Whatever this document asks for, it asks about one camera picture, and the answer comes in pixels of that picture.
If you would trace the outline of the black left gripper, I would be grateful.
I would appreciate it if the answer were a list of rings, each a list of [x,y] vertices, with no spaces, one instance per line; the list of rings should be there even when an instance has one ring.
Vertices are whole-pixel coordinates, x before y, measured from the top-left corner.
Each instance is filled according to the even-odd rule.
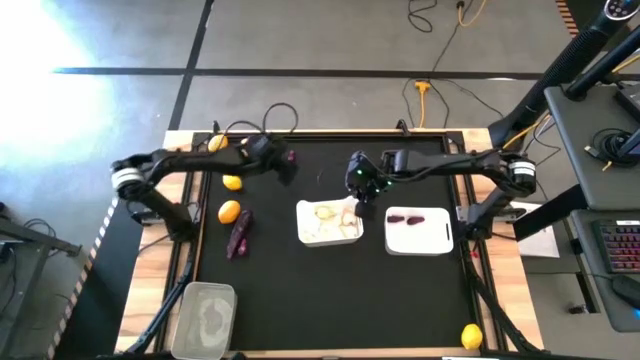
[[[268,171],[277,173],[277,180],[283,186],[289,186],[295,179],[298,166],[290,164],[287,160],[288,153],[292,150],[290,144],[284,139],[272,139],[273,152],[269,158],[262,161],[253,161],[247,157],[245,143],[238,146],[238,150],[242,155],[242,165],[239,169],[240,174],[261,174]]]

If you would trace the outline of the large yellow lemon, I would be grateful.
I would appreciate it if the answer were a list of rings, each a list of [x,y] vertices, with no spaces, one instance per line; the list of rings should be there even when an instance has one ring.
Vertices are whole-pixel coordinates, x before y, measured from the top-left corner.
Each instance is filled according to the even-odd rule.
[[[238,201],[228,200],[224,202],[218,210],[218,221],[221,224],[231,224],[236,221],[241,211],[241,205]]]

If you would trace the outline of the white plastic basket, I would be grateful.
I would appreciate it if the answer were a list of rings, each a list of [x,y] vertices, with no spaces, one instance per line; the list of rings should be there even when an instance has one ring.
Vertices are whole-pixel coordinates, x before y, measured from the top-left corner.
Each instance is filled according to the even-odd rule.
[[[338,226],[344,209],[351,209],[355,214],[356,199],[346,197],[338,200],[310,202],[300,200],[296,204],[297,234],[299,240],[307,247],[322,247],[332,245],[351,244],[364,235],[364,225],[361,218],[360,236],[357,239],[346,239],[341,234]],[[331,220],[320,221],[315,216],[317,206],[331,206],[336,211],[336,216]]]
[[[404,216],[405,221],[388,223],[391,215]],[[421,216],[425,221],[408,225],[406,219]],[[450,253],[454,237],[449,212],[439,207],[389,207],[384,222],[385,248],[391,255],[437,256]]]

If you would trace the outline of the white paper sheet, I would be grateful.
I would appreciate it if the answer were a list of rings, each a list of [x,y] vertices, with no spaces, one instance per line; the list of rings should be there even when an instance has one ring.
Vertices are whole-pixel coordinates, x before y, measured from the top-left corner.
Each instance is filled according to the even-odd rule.
[[[515,209],[523,210],[522,215],[518,215],[516,220],[519,221],[525,215],[537,210],[540,204],[513,201],[511,206]],[[519,252],[521,256],[543,257],[543,258],[559,258],[558,245],[555,238],[553,226],[547,226],[538,232],[523,237],[518,241]]]

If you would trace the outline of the black corrugated tube stand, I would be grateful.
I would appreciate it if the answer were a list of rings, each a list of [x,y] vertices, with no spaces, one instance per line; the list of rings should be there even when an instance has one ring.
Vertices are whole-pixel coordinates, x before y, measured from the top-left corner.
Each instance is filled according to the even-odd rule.
[[[520,103],[503,119],[488,127],[492,145],[503,147],[523,130],[534,125],[547,109],[544,90],[569,86],[596,62],[596,56],[629,20],[640,12],[640,0],[606,0],[596,17],[573,38],[534,84]]]

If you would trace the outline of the black computer mouse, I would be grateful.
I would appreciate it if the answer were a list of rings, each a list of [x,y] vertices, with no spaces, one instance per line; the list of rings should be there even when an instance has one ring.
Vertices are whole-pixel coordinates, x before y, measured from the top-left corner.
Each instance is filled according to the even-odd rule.
[[[626,275],[611,279],[612,291],[629,306],[640,310],[640,282]]]

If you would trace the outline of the long purple sweet potato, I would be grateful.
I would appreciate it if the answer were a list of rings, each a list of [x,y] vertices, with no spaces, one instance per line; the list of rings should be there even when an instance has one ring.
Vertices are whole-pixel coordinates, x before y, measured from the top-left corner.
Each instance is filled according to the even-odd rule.
[[[248,232],[253,223],[253,218],[254,216],[251,210],[243,210],[236,219],[226,248],[226,257],[229,260],[238,256],[236,253],[237,248],[242,239],[247,239]]]

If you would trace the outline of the black pole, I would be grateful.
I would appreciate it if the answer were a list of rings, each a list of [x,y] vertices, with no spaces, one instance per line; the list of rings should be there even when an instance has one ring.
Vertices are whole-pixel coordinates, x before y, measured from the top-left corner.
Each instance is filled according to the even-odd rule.
[[[583,98],[598,82],[602,82],[609,75],[617,73],[626,65],[640,59],[640,55],[631,56],[640,48],[640,25],[638,25],[619,45],[609,51],[596,62],[586,73],[574,81],[565,94],[571,99]]]

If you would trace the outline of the black metal table frame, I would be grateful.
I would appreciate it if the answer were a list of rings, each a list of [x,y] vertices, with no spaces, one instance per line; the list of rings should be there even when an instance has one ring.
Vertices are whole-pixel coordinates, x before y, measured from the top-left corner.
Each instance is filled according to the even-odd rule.
[[[304,140],[328,139],[334,142],[353,140],[425,140],[441,138],[450,150],[466,147],[483,151],[489,147],[485,129],[419,129],[403,133],[398,129],[335,129],[297,130],[295,136]],[[470,314],[484,331],[484,342],[479,350],[456,347],[369,347],[340,349],[280,349],[248,350],[250,359],[277,360],[418,360],[440,357],[523,357],[542,354],[543,342],[538,320],[527,288],[524,267],[511,239],[511,229],[485,243],[468,242],[462,247],[462,259],[471,261],[478,279],[493,297],[488,305],[476,289],[468,294]],[[115,348],[120,352],[132,347],[145,331],[144,322],[161,309],[170,286],[180,275],[179,265],[188,261],[186,243],[159,245],[136,260],[123,319]]]

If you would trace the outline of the dark grey metal stand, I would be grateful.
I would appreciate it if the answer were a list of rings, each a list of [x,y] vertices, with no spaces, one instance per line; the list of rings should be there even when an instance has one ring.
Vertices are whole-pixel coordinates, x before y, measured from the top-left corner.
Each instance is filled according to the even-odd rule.
[[[81,249],[59,239],[43,219],[14,222],[0,202],[0,360],[9,358],[47,260],[61,253],[76,257]]]

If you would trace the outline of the red backlit keyboard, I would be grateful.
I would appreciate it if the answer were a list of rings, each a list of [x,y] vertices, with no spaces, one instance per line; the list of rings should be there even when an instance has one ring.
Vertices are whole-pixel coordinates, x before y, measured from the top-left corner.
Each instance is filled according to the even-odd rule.
[[[591,226],[609,273],[640,274],[640,220],[596,220]]]

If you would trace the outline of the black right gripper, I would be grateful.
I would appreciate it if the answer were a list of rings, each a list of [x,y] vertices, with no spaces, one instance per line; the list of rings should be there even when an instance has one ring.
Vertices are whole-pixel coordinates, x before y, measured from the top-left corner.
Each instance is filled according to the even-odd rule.
[[[364,152],[357,151],[351,155],[345,175],[345,187],[357,199],[357,217],[373,219],[376,214],[373,200],[392,184],[387,174]]]

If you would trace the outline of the clear plastic container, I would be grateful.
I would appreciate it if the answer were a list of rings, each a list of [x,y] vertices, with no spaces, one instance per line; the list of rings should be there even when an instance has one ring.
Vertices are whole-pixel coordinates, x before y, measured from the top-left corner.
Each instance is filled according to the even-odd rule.
[[[221,360],[229,349],[237,295],[228,284],[186,286],[170,352],[178,360]]]

